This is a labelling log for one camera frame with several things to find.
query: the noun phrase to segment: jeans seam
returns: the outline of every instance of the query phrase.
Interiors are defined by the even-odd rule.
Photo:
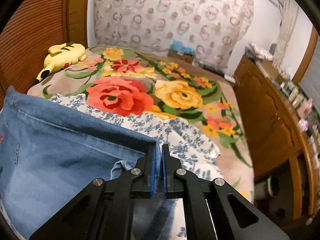
[[[7,125],[7,123],[6,122],[3,122],[2,123],[2,126],[4,127],[6,127],[6,129],[8,130],[8,134],[9,134],[9,136],[11,136],[12,137],[12,139],[14,140],[14,142],[15,142],[15,147],[14,147],[14,159],[13,159],[13,166],[17,166],[17,164],[18,164],[18,157],[19,157],[19,149],[20,149],[20,143],[18,143],[18,140],[10,133],[10,130],[9,130],[9,127],[8,127],[8,125]]]
[[[87,135],[87,136],[89,135],[89,136],[92,136],[92,137],[94,137],[95,139],[98,139],[98,140],[100,140],[100,141],[104,141],[104,142],[106,142],[106,143],[109,143],[109,144],[112,144],[112,145],[116,145],[116,146],[122,147],[122,148],[124,148],[124,149],[128,149],[128,150],[134,151],[134,152],[139,153],[139,154],[140,154],[140,153],[143,153],[143,152],[139,152],[139,151],[137,151],[137,150],[134,150],[134,149],[125,147],[125,146],[123,146],[123,145],[119,145],[119,144],[115,144],[115,143],[113,143],[113,142],[109,142],[109,141],[103,140],[103,139],[101,139],[101,138],[95,137],[95,136],[90,135],[90,134],[81,133],[81,132],[78,132],[78,131],[75,131],[75,130],[72,130],[72,129],[69,129],[69,128],[66,128],[66,127],[63,127],[63,126],[60,126],[60,125],[57,125],[57,124],[48,122],[48,121],[44,121],[44,120],[42,120],[42,119],[40,119],[40,118],[37,118],[37,117],[35,117],[35,116],[32,116],[32,115],[26,113],[26,112],[24,112],[24,111],[22,111],[22,110],[20,110],[20,109],[15,109],[15,110],[16,110],[17,112],[19,112],[19,113],[22,113],[22,114],[24,114],[24,115],[26,115],[26,116],[28,116],[28,117],[30,117],[30,118],[32,118],[32,119],[35,119],[35,120],[37,120],[37,121],[39,121],[39,122],[43,122],[43,123],[45,123],[45,124],[47,124],[47,125],[50,125],[50,126],[53,126],[53,127],[56,127],[56,128],[60,128],[60,129],[62,129],[62,130],[67,130],[67,131],[70,131],[70,132],[74,132],[74,133],[77,133],[77,134],[82,134],[82,135]],[[107,154],[107,155],[110,155],[110,156],[112,156],[112,157],[115,157],[115,158],[118,158],[118,159],[119,159],[118,156],[111,155],[109,152],[102,151],[102,150],[97,149],[97,148],[95,148],[95,147],[93,147],[93,146],[91,146],[91,145],[87,145],[87,144],[85,144],[85,143],[83,143],[83,142],[77,142],[77,143],[80,143],[80,144],[82,144],[82,145],[84,145],[84,146],[87,146],[88,148],[94,149],[94,150],[96,150],[96,151],[99,151],[99,152],[101,152],[101,153],[104,153],[104,154]]]

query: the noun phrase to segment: cabinet door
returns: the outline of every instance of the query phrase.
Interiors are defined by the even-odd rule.
[[[301,144],[291,119],[279,113],[264,141],[251,152],[255,176],[266,174],[301,150]]]
[[[244,130],[249,145],[256,141],[257,122],[261,119],[262,109],[259,106],[260,97],[267,91],[267,86],[263,75],[259,70],[249,68],[243,75],[239,86],[235,88]]]
[[[252,120],[252,126],[256,132],[253,146],[260,145],[265,140],[271,126],[280,120],[280,113],[283,113],[283,104],[278,95],[266,84],[267,89],[259,94],[255,103],[256,118]]]

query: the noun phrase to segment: jeans pocket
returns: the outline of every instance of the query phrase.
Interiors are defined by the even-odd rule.
[[[18,165],[20,144],[9,132],[6,123],[0,125],[0,195],[5,196],[5,189],[10,182],[14,168]]]

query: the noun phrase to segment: pikachu plush toy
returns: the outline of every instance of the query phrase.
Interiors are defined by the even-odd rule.
[[[77,64],[79,61],[86,59],[85,48],[81,44],[66,43],[54,45],[48,49],[50,53],[44,60],[43,70],[38,74],[36,83],[41,82],[51,73],[58,72],[72,64]]]

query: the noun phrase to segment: red rose print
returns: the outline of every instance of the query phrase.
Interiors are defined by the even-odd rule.
[[[87,88],[87,103],[101,111],[128,116],[152,110],[153,99],[143,84],[135,79],[102,77]]]
[[[120,61],[114,61],[111,68],[115,71],[126,73],[127,71],[136,72],[136,69],[142,68],[142,66],[139,65],[138,60],[121,59]]]

